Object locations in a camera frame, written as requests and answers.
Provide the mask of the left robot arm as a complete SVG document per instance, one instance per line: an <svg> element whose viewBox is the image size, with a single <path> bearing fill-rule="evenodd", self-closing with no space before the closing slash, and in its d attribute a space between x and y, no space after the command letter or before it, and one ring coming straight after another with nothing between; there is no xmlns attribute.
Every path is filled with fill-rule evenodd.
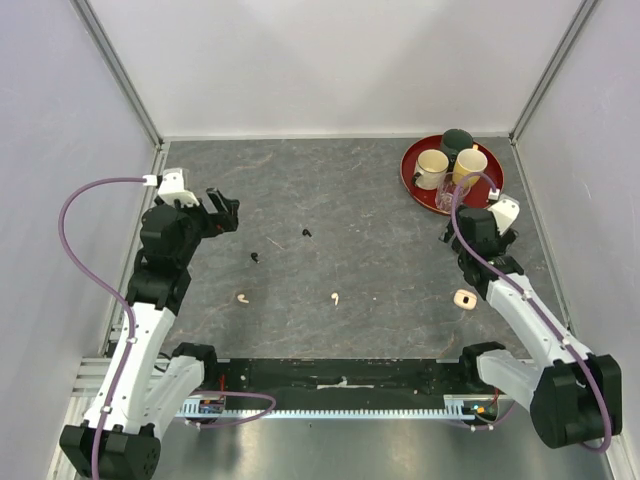
<svg viewBox="0 0 640 480"><path fill-rule="evenodd" d="M59 445L76 472L90 479L149 479L161 440L195 390L219 382L214 347L183 343L156 384L150 382L162 344L191 282L189 263L201 241L238 228L239 201L207 191L201 201L156 199L142 216L141 247L127 293L116 349L98 394L80 425L63 428Z"/></svg>

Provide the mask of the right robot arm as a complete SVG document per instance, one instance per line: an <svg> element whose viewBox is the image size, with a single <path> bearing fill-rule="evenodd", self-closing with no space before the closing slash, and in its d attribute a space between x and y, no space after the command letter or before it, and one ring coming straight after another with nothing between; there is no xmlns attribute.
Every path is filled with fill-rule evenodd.
<svg viewBox="0 0 640 480"><path fill-rule="evenodd" d="M452 211L441 239L457 252L464 280L516 333L533 361L527 366L498 342L464 348L458 381L477 394L493 386L530 415L542 442L580 444L604 453L622 430L622 371L596 355L553 315L521 265L506 250L517 235L501 231L489 209Z"/></svg>

